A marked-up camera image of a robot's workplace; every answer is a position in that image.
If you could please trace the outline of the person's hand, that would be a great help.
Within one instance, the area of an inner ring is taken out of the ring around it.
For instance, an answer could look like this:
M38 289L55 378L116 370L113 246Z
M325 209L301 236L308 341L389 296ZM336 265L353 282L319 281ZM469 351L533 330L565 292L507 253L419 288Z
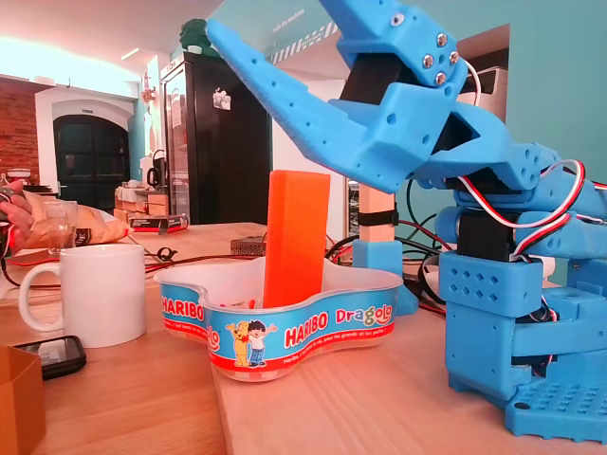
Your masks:
M11 189L13 195L9 202L6 199L1 200L1 210L13 225L11 245L13 253L23 249L27 244L35 223L32 206L23 194L23 187L21 180L9 183L7 188Z

